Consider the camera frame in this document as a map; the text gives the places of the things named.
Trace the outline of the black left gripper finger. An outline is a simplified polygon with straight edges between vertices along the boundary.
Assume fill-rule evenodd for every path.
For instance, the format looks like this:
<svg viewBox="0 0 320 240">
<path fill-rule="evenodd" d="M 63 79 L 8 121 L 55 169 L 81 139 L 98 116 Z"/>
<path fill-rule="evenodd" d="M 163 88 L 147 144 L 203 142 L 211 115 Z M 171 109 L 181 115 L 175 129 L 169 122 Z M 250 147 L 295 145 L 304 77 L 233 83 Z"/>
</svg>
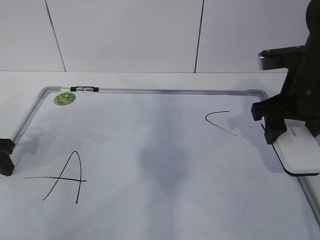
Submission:
<svg viewBox="0 0 320 240">
<path fill-rule="evenodd" d="M 14 171 L 14 164 L 10 158 L 15 148 L 15 143 L 9 138 L 0 139 L 0 174 L 11 176 Z"/>
</svg>

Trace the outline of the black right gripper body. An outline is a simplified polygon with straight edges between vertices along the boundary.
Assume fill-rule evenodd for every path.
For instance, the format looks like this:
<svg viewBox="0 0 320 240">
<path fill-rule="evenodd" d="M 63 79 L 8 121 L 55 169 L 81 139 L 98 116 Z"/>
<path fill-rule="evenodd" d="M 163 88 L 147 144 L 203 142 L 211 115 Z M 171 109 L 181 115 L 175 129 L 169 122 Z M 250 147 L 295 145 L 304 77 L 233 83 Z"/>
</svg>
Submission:
<svg viewBox="0 0 320 240">
<path fill-rule="evenodd" d="M 279 94 L 253 103 L 255 121 L 278 117 L 305 123 L 313 137 L 320 134 L 320 2 L 312 0 L 306 10 L 309 36 L 298 65 L 287 69 Z"/>
</svg>

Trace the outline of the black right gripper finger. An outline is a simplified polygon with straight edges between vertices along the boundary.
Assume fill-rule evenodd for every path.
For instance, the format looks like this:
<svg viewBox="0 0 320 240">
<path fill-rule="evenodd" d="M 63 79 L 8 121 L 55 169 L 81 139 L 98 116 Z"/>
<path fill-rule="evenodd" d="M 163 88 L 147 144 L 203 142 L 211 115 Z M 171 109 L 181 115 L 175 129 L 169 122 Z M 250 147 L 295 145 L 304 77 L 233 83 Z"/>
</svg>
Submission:
<svg viewBox="0 0 320 240">
<path fill-rule="evenodd" d="M 264 137 L 268 145 L 272 145 L 286 131 L 287 126 L 283 118 L 264 117 Z"/>
</svg>

